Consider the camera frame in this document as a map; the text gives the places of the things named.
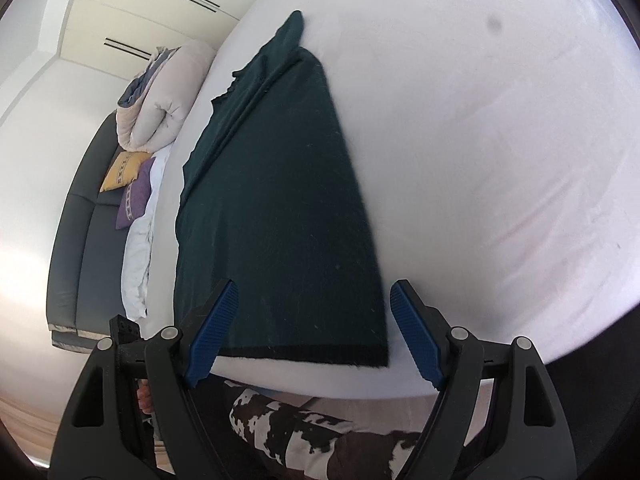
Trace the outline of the left hand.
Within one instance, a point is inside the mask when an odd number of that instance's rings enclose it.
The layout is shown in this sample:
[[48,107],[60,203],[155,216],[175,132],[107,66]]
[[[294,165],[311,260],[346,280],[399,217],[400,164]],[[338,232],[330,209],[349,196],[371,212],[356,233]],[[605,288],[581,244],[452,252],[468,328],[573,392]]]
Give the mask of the left hand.
[[137,390],[138,407],[145,415],[153,413],[153,401],[149,383],[146,379],[140,379]]

